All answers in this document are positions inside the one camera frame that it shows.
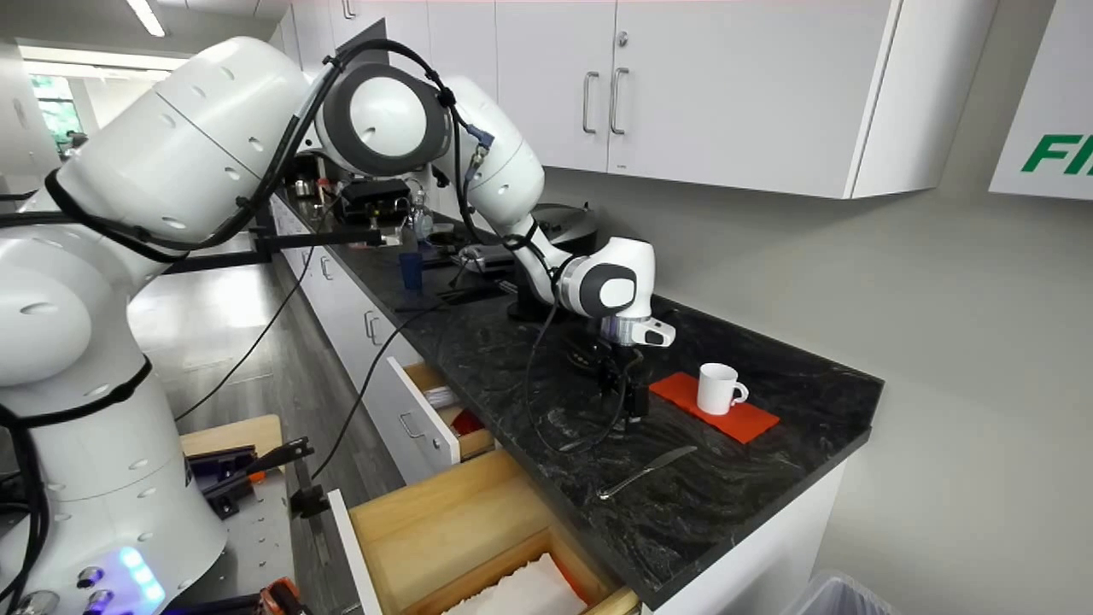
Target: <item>wooden drawer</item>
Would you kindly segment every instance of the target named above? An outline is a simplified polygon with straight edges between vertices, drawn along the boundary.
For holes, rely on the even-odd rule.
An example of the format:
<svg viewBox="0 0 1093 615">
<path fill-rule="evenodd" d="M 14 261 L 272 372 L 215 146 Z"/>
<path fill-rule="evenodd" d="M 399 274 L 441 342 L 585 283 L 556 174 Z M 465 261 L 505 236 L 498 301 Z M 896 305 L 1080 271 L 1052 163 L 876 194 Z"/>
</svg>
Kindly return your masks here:
<svg viewBox="0 0 1093 615">
<path fill-rule="evenodd" d="M 638 596 L 582 550 L 505 452 L 357 509 L 330 490 L 330 511 L 370 615 L 443 612 L 542 550 L 596 615 L 638 609 Z"/>
<path fill-rule="evenodd" d="M 485 427 L 457 433 L 461 406 L 436 411 L 427 398 L 427 390 L 443 387 L 432 365 L 402 365 L 390 353 L 371 380 L 366 406 L 405 481 L 432 478 L 492 447 Z"/>
</svg>

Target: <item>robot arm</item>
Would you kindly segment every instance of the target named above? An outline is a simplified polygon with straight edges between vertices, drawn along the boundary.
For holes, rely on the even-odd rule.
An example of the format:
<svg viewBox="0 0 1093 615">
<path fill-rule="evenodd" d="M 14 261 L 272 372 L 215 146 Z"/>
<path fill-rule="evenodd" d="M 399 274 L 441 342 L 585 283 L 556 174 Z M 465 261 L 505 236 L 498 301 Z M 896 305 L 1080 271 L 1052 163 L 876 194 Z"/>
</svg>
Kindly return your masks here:
<svg viewBox="0 0 1093 615">
<path fill-rule="evenodd" d="M 668 349 L 678 327 L 654 318 L 654 247 L 607 237 L 590 255 L 556 250 L 534 222 L 542 194 L 534 146 L 470 78 L 456 76 L 446 88 L 456 111 L 436 107 L 434 86 L 361 64 L 330 88 L 319 127 L 330 157 L 366 174 L 405 174 L 427 163 L 446 177 L 465 171 L 469 181 L 457 189 L 505 237 L 546 305 L 598 319 L 616 345 Z"/>
</svg>

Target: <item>countertop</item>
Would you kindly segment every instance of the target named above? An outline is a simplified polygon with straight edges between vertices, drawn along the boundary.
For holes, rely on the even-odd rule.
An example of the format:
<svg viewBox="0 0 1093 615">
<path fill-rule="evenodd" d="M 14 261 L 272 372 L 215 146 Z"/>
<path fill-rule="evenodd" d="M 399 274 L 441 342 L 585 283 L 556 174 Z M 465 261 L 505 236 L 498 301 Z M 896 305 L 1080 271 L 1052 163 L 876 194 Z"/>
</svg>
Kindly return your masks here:
<svg viewBox="0 0 1093 615">
<path fill-rule="evenodd" d="M 314 211 L 309 228 L 338 228 Z M 589 319 L 559 318 L 531 365 L 540 325 L 509 319 L 513 298 L 443 305 L 456 271 L 427 271 L 402 289 L 399 250 L 329 247 L 461 401 L 524 461 L 585 546 L 646 604 L 662 604 L 868 440 L 881 380 L 656 298 L 681 337 L 646 353 L 649 383 L 727 362 L 778 427 L 740 447 L 649 396 L 649 412 L 607 433 L 620 394 L 573 367 Z M 696 445 L 616 497 L 598 497 L 654 458 Z"/>
</svg>

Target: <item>wall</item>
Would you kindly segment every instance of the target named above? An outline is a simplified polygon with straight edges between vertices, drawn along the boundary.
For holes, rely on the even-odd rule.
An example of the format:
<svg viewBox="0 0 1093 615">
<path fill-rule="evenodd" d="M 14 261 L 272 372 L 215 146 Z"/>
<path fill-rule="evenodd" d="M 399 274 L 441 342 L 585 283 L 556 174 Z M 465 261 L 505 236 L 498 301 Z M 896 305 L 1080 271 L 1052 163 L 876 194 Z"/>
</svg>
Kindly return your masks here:
<svg viewBox="0 0 1093 615">
<path fill-rule="evenodd" d="M 80 80 L 86 103 L 91 107 L 95 130 L 108 127 L 128 107 L 132 107 L 155 80 L 149 78 L 70 78 Z"/>
<path fill-rule="evenodd" d="M 14 43 L 0 42 L 0 194 L 23 194 L 59 168 L 56 140 L 37 111 Z"/>
<path fill-rule="evenodd" d="M 81 78 L 70 78 L 72 107 L 86 135 L 98 134 L 95 107 Z"/>
<path fill-rule="evenodd" d="M 987 194 L 1050 9 L 1002 2 L 939 191 L 546 181 L 654 237 L 662 293 L 887 380 L 821 563 L 910 615 L 1093 604 L 1093 200 Z"/>
</svg>

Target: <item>cabinet handle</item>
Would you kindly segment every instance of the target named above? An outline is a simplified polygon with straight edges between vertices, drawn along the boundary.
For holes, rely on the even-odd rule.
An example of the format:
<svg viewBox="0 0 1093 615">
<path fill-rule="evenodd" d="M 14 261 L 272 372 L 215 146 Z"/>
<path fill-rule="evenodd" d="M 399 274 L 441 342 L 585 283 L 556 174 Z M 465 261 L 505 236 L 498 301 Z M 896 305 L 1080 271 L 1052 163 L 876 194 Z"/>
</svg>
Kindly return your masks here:
<svg viewBox="0 0 1093 615">
<path fill-rule="evenodd" d="M 590 94 L 589 94 L 589 93 L 590 93 L 590 86 L 596 86 L 598 78 L 601 78 L 598 72 L 585 72 L 585 110 L 582 110 L 582 130 L 585 130 L 585 134 L 596 134 L 596 127 L 589 127 L 589 117 L 590 117 L 590 111 L 589 111 Z"/>
<path fill-rule="evenodd" d="M 371 310 L 366 310 L 366 337 L 376 345 L 376 319 L 371 319 Z"/>
<path fill-rule="evenodd" d="M 628 68 L 620 68 L 616 78 L 613 78 L 613 134 L 620 134 L 620 135 L 624 135 L 624 127 L 620 120 L 623 117 L 623 110 L 620 110 L 623 107 L 620 103 L 623 99 L 623 78 L 628 78 Z"/>
</svg>

